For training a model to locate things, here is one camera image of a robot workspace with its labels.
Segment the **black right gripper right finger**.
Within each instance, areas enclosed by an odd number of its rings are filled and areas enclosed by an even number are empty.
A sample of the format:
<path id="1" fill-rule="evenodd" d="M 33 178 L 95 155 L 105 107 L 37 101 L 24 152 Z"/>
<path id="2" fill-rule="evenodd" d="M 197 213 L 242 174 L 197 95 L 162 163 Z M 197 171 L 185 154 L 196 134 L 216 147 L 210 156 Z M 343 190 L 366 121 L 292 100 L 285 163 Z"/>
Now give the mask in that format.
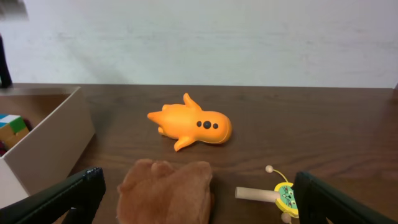
<path id="1" fill-rule="evenodd" d="M 308 172 L 296 173 L 293 189 L 301 224 L 397 223 Z"/>

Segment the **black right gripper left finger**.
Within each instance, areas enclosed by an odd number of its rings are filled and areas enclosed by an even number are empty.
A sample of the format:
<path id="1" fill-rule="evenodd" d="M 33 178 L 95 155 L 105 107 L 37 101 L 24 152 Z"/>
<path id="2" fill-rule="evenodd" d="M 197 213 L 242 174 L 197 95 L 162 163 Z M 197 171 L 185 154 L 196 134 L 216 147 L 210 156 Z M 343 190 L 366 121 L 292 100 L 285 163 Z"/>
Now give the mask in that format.
<path id="1" fill-rule="evenodd" d="M 106 192 L 103 170 L 90 167 L 1 209 L 1 223 L 91 223 Z"/>

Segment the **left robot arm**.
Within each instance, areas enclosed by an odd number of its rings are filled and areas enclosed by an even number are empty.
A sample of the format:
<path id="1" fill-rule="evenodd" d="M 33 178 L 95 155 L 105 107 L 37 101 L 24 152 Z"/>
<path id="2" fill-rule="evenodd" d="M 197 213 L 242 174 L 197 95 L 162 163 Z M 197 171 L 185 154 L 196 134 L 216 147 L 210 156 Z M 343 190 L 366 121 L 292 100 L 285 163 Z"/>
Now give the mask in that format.
<path id="1" fill-rule="evenodd" d="M 12 86 L 12 79 L 9 73 L 9 69 L 6 62 L 6 56 L 4 51 L 4 43 L 2 37 L 0 37 L 0 72 L 1 72 L 1 88 L 9 88 Z"/>

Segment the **white cardboard box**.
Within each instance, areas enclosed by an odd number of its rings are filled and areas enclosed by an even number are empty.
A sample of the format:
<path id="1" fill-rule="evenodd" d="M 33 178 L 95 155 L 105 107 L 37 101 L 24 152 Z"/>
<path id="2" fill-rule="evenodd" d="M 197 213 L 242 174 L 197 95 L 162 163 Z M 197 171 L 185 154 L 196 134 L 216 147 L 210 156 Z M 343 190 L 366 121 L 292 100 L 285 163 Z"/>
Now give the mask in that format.
<path id="1" fill-rule="evenodd" d="M 95 129 L 79 87 L 1 90 L 1 207 L 64 180 Z"/>

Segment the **brown plush toy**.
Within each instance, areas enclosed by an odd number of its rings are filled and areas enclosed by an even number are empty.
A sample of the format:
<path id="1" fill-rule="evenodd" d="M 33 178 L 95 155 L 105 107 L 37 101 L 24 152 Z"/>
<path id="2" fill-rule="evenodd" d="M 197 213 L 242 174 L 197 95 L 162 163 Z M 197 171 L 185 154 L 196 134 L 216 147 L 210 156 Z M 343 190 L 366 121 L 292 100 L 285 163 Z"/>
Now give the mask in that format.
<path id="1" fill-rule="evenodd" d="M 118 185 L 118 222 L 208 223 L 213 206 L 212 177 L 205 161 L 176 169 L 167 161 L 139 159 Z"/>

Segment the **orange rubber animal toy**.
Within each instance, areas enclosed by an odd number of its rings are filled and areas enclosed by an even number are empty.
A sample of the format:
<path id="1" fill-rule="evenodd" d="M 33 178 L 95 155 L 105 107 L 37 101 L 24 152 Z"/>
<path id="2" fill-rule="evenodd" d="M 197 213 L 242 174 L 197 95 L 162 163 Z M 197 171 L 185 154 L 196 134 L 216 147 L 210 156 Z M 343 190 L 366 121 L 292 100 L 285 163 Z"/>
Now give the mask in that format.
<path id="1" fill-rule="evenodd" d="M 165 104 L 160 111 L 148 113 L 147 118 L 158 125 L 159 134 L 176 140 L 175 151 L 197 141 L 223 144 L 233 132 L 226 115 L 203 110 L 188 93 L 183 95 L 182 104 Z"/>

